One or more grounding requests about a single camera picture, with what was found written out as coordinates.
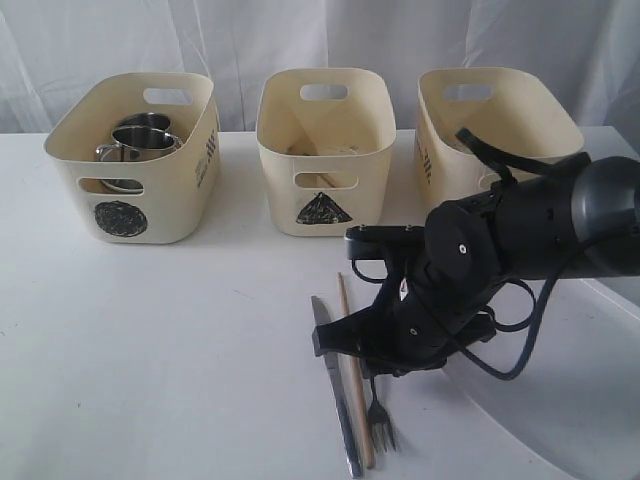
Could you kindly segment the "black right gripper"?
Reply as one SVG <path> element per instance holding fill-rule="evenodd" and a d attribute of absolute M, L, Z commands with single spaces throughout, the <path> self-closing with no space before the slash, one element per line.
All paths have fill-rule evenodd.
<path fill-rule="evenodd" d="M 428 259 L 406 261 L 388 272 L 370 306 L 339 320 L 331 320 L 321 299 L 312 300 L 314 356 L 366 359 L 364 378 L 441 368 L 451 355 L 495 335 L 488 303 L 497 292 L 495 280 L 470 268 L 452 276 Z"/>

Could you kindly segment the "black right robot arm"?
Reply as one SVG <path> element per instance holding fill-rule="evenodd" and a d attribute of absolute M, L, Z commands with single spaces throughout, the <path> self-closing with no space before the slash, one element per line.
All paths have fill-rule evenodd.
<path fill-rule="evenodd" d="M 361 359 L 372 375 L 443 367 L 499 332 L 525 331 L 500 380 L 528 363 L 561 279 L 639 273 L 639 164 L 579 154 L 536 178 L 506 178 L 485 192 L 442 203 L 420 226 L 356 226 L 352 262 L 380 260 L 373 303 L 312 334 L 318 356 Z"/>

